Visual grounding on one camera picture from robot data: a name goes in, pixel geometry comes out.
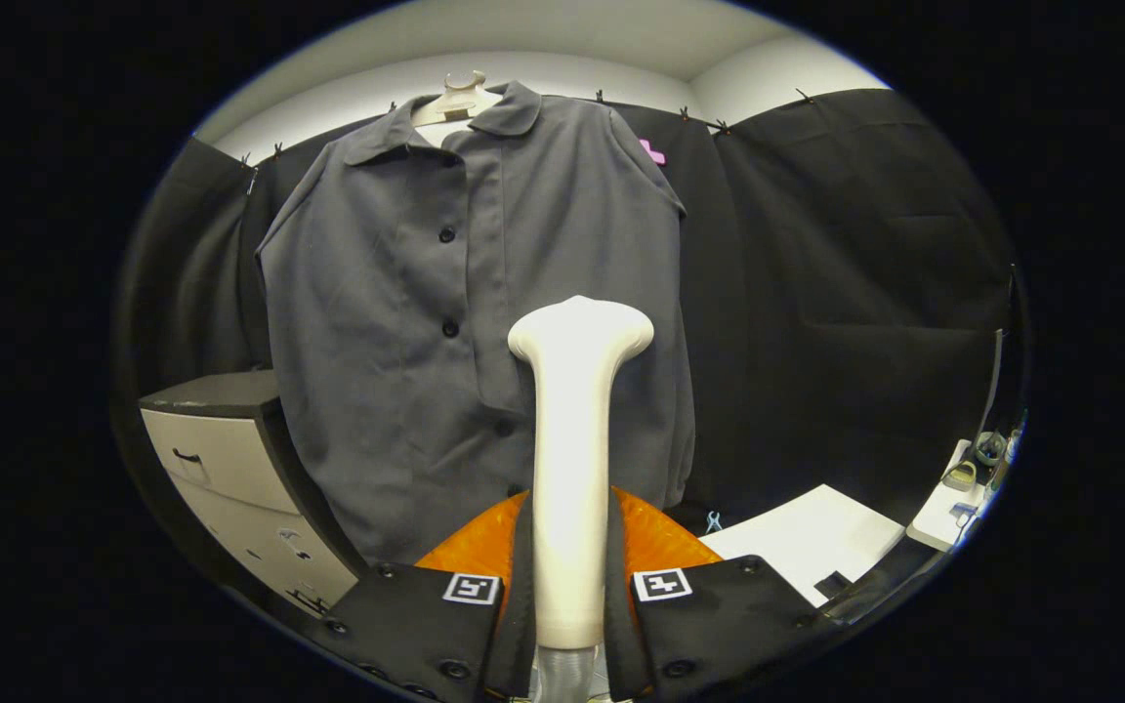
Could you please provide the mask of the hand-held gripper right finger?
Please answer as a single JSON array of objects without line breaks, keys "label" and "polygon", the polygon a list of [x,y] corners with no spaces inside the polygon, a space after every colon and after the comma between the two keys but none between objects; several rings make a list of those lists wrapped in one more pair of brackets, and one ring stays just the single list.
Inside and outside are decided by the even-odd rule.
[{"label": "hand-held gripper right finger", "polygon": [[724,558],[630,492],[608,512],[612,699],[755,702],[844,632],[764,558]]}]

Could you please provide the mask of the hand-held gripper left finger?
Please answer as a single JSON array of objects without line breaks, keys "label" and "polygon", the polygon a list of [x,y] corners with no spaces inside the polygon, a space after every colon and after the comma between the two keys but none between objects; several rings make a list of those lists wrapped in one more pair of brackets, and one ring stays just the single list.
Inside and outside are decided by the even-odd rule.
[{"label": "hand-held gripper left finger", "polygon": [[313,624],[322,654],[397,697],[508,702],[536,646],[532,510],[510,495],[412,564],[381,561]]}]

